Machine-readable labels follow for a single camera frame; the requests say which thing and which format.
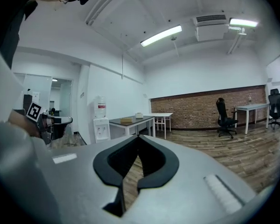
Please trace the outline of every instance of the air conditioner vent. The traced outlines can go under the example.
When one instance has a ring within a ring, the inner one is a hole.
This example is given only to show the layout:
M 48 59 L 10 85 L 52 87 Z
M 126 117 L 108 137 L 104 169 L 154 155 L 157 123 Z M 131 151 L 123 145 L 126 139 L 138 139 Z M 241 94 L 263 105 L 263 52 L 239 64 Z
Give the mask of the air conditioner vent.
M 197 17 L 197 22 L 213 21 L 213 20 L 226 20 L 226 17 L 225 15 L 211 15 L 211 16 Z
M 226 22 L 226 16 L 224 14 L 208 15 L 194 18 L 194 24 L 198 27 L 207 25 L 226 24 Z

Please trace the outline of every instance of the wooden floor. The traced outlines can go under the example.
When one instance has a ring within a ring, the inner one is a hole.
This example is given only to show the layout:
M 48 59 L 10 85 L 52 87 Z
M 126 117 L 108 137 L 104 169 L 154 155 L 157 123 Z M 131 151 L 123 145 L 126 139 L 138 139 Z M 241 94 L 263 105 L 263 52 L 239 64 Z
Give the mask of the wooden floor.
M 67 134 L 65 133 L 63 137 L 51 141 L 48 145 L 48 149 L 65 148 L 65 147 L 76 147 L 86 145 L 82 140 L 80 135 Z
M 226 134 L 219 138 L 216 131 L 167 131 L 166 134 L 169 141 L 210 155 L 260 192 L 280 175 L 280 127 L 273 130 L 265 125 L 265 122 L 249 125 L 248 134 L 244 133 L 244 126 L 239 127 L 234 139 Z M 156 132 L 156 136 L 164 138 L 164 132 Z M 127 209 L 138 195 L 137 182 L 142 177 L 142 164 L 137 158 L 123 183 Z

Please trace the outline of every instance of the chair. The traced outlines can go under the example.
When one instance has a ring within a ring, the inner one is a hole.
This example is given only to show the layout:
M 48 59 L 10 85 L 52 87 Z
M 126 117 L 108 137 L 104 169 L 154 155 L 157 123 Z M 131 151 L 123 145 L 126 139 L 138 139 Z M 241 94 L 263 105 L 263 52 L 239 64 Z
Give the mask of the chair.
M 228 133 L 231 135 L 231 138 L 233 139 L 233 136 L 230 132 L 235 132 L 237 134 L 236 130 L 231 130 L 228 128 L 232 128 L 234 124 L 238 123 L 238 120 L 235 120 L 235 113 L 237 111 L 233 111 L 233 118 L 228 118 L 227 113 L 226 113 L 226 108 L 225 108 L 225 101 L 223 98 L 219 98 L 216 102 L 217 109 L 219 111 L 219 118 L 218 118 L 218 125 L 221 126 L 221 128 L 218 129 L 219 137 L 221 137 L 222 133 Z
M 280 122 L 277 122 L 277 119 L 280 118 L 280 93 L 278 89 L 271 90 L 271 94 L 269 95 L 270 101 L 270 116 L 274 119 L 269 125 L 274 125 L 273 129 L 275 129 L 276 125 L 280 126 Z

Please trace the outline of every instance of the red brick wall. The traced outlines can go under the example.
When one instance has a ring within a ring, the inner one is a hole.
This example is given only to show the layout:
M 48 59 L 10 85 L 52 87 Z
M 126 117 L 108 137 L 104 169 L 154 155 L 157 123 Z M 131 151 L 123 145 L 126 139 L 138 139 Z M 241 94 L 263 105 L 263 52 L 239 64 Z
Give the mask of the red brick wall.
M 216 101 L 218 98 L 225 100 L 228 117 L 232 118 L 234 107 L 247 105 L 249 95 L 252 104 L 266 103 L 265 86 L 250 86 L 243 88 L 227 89 L 220 91 L 207 91 L 185 95 L 151 99 L 152 112 L 173 112 L 171 116 L 172 128 L 214 128 L 218 127 Z M 238 123 L 246 121 L 246 111 L 238 111 Z M 266 118 L 266 109 L 257 110 L 257 120 Z M 254 111 L 250 111 L 249 122 L 254 121 Z

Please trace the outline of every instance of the ceiling light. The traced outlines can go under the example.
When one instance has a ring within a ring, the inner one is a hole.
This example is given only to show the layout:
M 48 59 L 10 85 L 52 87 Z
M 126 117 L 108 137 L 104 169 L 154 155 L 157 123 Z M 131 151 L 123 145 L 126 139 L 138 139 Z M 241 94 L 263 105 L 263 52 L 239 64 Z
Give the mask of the ceiling light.
M 256 21 L 234 19 L 234 18 L 232 18 L 230 20 L 230 25 L 241 25 L 241 26 L 255 27 L 255 26 L 257 26 L 257 24 L 258 24 L 258 22 L 256 22 Z
M 161 32 L 157 35 L 152 36 L 151 38 L 146 39 L 145 41 L 142 41 L 141 45 L 142 45 L 142 47 L 146 47 L 149 44 L 151 44 L 153 42 L 156 42 L 156 41 L 158 41 L 158 40 L 160 40 L 160 39 L 162 39 L 166 36 L 169 36 L 169 35 L 181 32 L 181 31 L 182 31 L 182 27 L 180 25 L 178 25 L 177 27 L 170 28 L 166 31 L 163 31 L 163 32 Z

